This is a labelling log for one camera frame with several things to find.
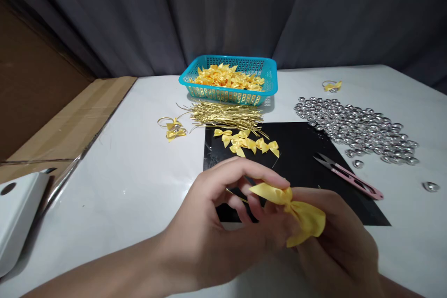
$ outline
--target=black cutting board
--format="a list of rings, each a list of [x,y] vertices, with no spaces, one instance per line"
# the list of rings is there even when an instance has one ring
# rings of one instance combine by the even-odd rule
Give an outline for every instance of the black cutting board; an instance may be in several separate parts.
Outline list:
[[[229,149],[231,143],[224,148],[221,136],[214,137],[214,129],[216,128],[206,127],[205,130],[204,170],[235,155]],[[233,134],[239,132],[237,129],[231,130]],[[363,225],[391,226],[374,200],[313,158],[316,152],[320,152],[352,172],[343,156],[324,133],[317,132],[306,122],[263,123],[262,131],[270,137],[270,140],[264,139],[266,143],[270,141],[278,143],[280,158],[277,159],[271,151],[262,154],[258,150],[254,155],[251,150],[243,149],[247,159],[273,168],[278,174],[285,177],[292,187],[318,188],[319,185],[322,189],[337,192],[354,210]],[[254,134],[250,134],[249,137],[253,140],[258,139]],[[232,191],[244,197],[238,190]],[[222,222],[240,222],[236,211],[227,204],[219,206],[217,213]]]

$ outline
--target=pink scissors handle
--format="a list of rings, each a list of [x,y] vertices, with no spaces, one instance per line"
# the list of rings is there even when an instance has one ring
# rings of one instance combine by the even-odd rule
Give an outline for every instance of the pink scissors handle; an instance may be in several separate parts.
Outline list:
[[[340,171],[334,168],[331,169],[332,172],[335,172],[337,175],[339,175],[344,180],[349,182],[352,186],[356,187],[357,189],[365,193],[367,196],[375,200],[382,200],[384,198],[382,192],[380,192],[378,189],[374,188],[367,182],[361,180],[357,176],[353,175],[350,171],[346,170],[345,168],[341,167],[338,164],[335,164],[335,167],[343,171],[344,173],[341,173]]]

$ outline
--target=white plastic object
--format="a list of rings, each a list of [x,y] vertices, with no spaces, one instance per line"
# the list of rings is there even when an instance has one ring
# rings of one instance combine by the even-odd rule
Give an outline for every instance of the white plastic object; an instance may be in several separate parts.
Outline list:
[[[0,277],[19,259],[48,179],[34,172],[0,184]]]

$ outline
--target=scissors blade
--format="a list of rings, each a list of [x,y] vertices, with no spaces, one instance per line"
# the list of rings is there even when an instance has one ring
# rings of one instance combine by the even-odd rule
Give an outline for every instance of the scissors blade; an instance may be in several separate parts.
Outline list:
[[[327,157],[327,156],[325,156],[325,155],[323,155],[323,154],[321,154],[321,153],[319,153],[319,152],[317,152],[317,154],[319,154],[321,157],[323,157],[323,159],[324,159],[326,162],[328,162],[329,164],[333,164],[333,165],[335,165],[335,162],[334,162],[332,159],[330,159],[329,157]]]
[[[332,170],[331,165],[328,162],[325,162],[323,160],[320,160],[319,158],[316,158],[315,156],[313,157],[315,158],[317,161],[319,161],[321,164],[323,164],[325,167],[327,167],[329,170]]]

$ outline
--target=fabric backdrop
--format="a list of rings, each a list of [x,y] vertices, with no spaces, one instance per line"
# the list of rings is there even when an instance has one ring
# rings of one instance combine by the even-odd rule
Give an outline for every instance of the fabric backdrop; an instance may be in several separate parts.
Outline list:
[[[447,0],[24,1],[98,77],[177,75],[228,54],[385,64],[447,93]]]

